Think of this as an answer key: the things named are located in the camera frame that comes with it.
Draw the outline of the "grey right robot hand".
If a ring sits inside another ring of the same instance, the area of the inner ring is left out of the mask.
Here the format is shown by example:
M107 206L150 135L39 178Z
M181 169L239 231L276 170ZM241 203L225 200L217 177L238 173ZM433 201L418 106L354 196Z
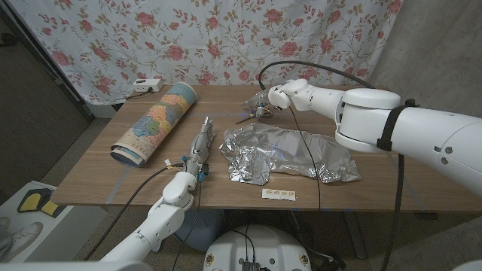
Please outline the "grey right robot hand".
M269 106L270 101L266 90L257 92L253 97L242 103L242 107L249 110L249 116L254 118L271 117L272 112L268 108Z

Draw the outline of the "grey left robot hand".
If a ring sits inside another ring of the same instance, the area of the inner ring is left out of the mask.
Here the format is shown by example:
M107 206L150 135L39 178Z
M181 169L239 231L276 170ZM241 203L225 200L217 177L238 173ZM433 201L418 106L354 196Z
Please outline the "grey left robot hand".
M185 171L197 175L209 156L209 149L216 137L213 130L213 120L206 116L200 132L191 142L190 150L185 162Z

